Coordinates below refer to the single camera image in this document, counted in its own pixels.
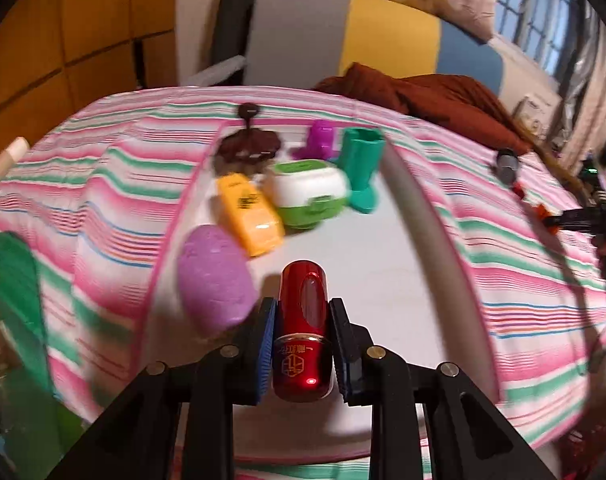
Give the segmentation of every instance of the green toy boot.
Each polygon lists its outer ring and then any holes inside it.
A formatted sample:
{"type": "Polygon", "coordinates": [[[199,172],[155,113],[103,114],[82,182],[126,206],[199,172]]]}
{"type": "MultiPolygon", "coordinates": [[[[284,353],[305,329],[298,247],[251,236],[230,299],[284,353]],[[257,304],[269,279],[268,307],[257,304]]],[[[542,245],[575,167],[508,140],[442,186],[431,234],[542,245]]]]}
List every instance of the green toy boot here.
{"type": "Polygon", "coordinates": [[[343,145],[336,165],[350,180],[352,192],[348,203],[360,213],[371,213],[376,209],[378,198],[369,184],[383,153],[385,138],[377,128],[346,128],[343,145]]]}

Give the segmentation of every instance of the purple egg-shaped object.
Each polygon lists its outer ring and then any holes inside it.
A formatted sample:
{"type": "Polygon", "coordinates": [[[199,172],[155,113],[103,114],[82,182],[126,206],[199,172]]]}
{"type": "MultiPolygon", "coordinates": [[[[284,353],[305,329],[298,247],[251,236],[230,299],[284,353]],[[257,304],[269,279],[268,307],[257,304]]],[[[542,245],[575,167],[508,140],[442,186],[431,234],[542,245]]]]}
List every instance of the purple egg-shaped object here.
{"type": "Polygon", "coordinates": [[[258,300],[245,252],[216,225],[190,233],[177,265],[183,308],[203,338],[243,322],[258,300]]]}

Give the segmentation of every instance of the white and green container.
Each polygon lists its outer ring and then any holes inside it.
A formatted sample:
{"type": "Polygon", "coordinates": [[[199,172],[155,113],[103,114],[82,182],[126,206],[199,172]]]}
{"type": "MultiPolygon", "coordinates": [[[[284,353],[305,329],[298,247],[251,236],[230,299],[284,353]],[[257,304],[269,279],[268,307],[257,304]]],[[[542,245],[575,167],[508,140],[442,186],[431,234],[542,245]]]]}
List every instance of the white and green container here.
{"type": "Polygon", "coordinates": [[[271,165],[263,190],[285,225],[309,229],[339,214],[350,187],[345,173],[334,164],[306,159],[271,165]]]}

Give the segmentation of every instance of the red cylindrical object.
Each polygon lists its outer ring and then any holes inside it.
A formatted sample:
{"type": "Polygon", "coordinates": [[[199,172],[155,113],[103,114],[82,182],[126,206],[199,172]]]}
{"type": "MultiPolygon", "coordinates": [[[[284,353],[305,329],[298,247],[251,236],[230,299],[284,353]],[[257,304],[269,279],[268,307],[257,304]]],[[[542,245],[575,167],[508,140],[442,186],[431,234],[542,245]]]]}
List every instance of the red cylindrical object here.
{"type": "Polygon", "coordinates": [[[327,314],[323,269],[307,260],[285,267],[272,352],[272,384],[280,398],[312,402],[330,392],[332,349],[327,314]]]}

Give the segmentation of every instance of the white tray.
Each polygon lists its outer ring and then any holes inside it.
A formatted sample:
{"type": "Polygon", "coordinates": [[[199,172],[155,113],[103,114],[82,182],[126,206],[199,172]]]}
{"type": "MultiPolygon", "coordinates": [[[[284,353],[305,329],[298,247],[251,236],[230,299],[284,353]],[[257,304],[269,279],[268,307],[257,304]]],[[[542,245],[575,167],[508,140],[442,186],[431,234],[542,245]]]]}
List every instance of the white tray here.
{"type": "MultiPolygon", "coordinates": [[[[281,158],[286,158],[301,144],[305,128],[274,129],[285,141],[281,158]]],[[[313,230],[288,235],[281,247],[250,261],[254,282],[262,296],[276,297],[283,268],[294,260],[312,260],[325,270],[329,297],[343,298],[350,320],[366,326],[376,344],[430,368],[458,362],[492,399],[496,386],[487,336],[453,249],[391,146],[385,148],[381,173],[373,177],[379,195],[374,213],[346,208],[313,230]]],[[[175,292],[176,255],[185,235],[219,219],[215,178],[207,164],[161,271],[142,364],[155,359],[184,364],[224,342],[203,344],[195,337],[175,292]]],[[[371,409],[349,408],[336,386],[310,404],[287,403],[270,388],[259,406],[235,406],[235,455],[270,463],[366,456],[370,421],[371,409]]]]}

